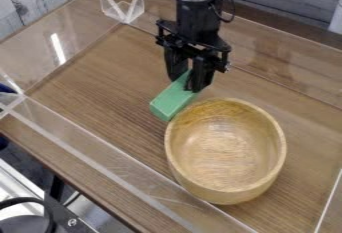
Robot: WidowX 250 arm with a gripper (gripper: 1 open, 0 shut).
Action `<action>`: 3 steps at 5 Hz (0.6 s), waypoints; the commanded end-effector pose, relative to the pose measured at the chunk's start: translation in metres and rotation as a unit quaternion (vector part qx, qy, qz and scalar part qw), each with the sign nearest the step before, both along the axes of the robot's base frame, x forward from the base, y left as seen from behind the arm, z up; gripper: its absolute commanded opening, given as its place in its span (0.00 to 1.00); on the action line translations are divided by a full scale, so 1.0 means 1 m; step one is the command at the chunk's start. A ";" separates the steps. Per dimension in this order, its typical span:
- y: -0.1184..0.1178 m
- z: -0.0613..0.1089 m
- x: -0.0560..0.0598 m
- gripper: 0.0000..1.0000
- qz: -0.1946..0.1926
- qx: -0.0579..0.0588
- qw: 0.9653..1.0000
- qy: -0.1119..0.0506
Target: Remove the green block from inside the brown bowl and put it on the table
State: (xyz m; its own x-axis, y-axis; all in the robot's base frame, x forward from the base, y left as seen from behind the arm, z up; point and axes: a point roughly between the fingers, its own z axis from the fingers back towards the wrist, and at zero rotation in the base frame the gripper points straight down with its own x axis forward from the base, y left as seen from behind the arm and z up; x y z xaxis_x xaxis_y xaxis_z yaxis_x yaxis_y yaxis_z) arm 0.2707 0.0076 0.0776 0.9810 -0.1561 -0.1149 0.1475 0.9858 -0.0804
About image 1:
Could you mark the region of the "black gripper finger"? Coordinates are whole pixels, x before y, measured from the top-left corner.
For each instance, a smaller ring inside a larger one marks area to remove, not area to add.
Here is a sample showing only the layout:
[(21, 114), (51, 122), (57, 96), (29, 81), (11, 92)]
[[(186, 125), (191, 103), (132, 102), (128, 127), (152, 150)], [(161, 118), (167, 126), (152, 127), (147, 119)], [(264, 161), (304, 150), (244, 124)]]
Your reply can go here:
[(200, 92), (212, 82), (215, 73), (215, 58), (212, 56), (196, 56), (192, 59), (192, 69), (186, 79), (184, 90), (192, 93)]
[(188, 53), (183, 49), (164, 48), (167, 75), (175, 81), (188, 71)]

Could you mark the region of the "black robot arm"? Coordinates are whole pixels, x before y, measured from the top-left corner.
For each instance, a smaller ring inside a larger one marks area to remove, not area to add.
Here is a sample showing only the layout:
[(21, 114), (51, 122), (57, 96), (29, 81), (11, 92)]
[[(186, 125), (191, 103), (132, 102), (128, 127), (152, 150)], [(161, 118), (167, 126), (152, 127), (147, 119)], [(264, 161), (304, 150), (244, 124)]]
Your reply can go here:
[(228, 70), (231, 46), (219, 36), (223, 0), (175, 0), (176, 20), (156, 21), (156, 44), (164, 48), (168, 78), (175, 81), (186, 72), (184, 89), (200, 92), (216, 71)]

